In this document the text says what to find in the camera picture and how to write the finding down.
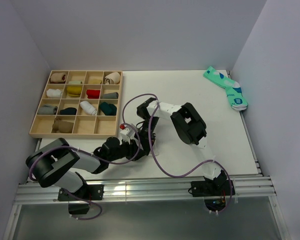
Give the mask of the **tan ribbed sock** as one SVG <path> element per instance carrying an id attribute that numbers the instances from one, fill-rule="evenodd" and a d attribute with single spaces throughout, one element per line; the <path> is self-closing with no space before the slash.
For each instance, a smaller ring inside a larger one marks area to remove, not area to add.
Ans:
<path id="1" fill-rule="evenodd" d="M 69 121 L 64 121 L 60 118 L 56 118 L 52 125 L 52 133 L 63 133 L 71 134 L 73 131 L 74 123 Z"/>

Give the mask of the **white sock with black stripes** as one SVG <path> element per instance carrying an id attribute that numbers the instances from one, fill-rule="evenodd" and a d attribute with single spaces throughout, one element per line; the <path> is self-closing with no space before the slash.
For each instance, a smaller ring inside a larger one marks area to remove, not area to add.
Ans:
<path id="1" fill-rule="evenodd" d="M 158 150 L 156 150 L 156 149 L 153 149 L 153 153 L 154 153 L 154 155 L 155 155 L 156 157 L 160 154 L 160 152 L 159 152 Z M 149 156 L 149 157 L 153 157 L 151 151 L 149 152 L 148 156 Z"/>

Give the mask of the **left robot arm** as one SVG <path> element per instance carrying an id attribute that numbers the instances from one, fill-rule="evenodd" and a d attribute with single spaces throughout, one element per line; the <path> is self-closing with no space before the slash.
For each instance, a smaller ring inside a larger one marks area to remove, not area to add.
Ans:
<path id="1" fill-rule="evenodd" d="M 58 138 L 28 156 L 25 164 L 29 168 L 29 176 L 39 182 L 42 188 L 52 185 L 60 187 L 62 192 L 68 191 L 76 200 L 87 198 L 91 188 L 84 178 L 71 168 L 85 170 L 92 174 L 105 171 L 116 160 L 126 158 L 128 162 L 136 161 L 146 155 L 140 142 L 119 140 L 109 137 L 92 153 L 71 147 L 64 138 Z"/>

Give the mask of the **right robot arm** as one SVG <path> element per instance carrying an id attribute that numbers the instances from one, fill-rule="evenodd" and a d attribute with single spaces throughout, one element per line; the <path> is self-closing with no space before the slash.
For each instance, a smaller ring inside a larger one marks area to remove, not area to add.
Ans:
<path id="1" fill-rule="evenodd" d="M 199 146 L 200 141 L 204 140 L 203 149 L 209 150 L 207 125 L 191 103 L 175 105 L 160 102 L 155 97 L 151 97 L 136 108 L 136 114 L 144 120 L 140 133 L 142 135 L 147 134 L 145 137 L 147 150 L 151 153 L 155 164 L 161 172 L 171 178 L 184 178 L 199 167 L 204 167 L 203 178 L 205 181 L 208 181 L 206 183 L 207 191 L 212 195 L 217 195 L 223 190 L 224 182 L 229 179 L 229 174 L 219 162 L 215 161 L 214 156 L 211 159 L 200 162 L 193 169 L 182 175 L 172 175 L 165 171 L 155 156 L 153 150 L 155 143 L 154 130 L 159 119 L 171 121 L 178 137 L 184 144 Z"/>

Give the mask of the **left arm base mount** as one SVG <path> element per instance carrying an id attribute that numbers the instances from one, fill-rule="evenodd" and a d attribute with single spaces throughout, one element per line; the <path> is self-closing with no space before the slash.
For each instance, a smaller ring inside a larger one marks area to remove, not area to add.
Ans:
<path id="1" fill-rule="evenodd" d="M 57 200 L 59 202 L 68 202 L 68 212 L 71 215 L 86 215 L 92 207 L 92 201 L 101 201 L 103 199 L 103 184 L 84 184 L 76 192 L 69 192 L 61 188 Z"/>

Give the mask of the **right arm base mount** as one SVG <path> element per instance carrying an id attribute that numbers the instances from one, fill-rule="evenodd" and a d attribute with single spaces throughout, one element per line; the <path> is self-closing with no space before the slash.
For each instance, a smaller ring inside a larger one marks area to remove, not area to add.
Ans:
<path id="1" fill-rule="evenodd" d="M 212 181 L 192 181 L 188 193 L 194 198 L 204 198 L 205 207 L 212 212 L 222 211 L 227 205 L 227 197 L 236 193 L 233 181 L 226 180 L 221 186 L 217 186 Z"/>

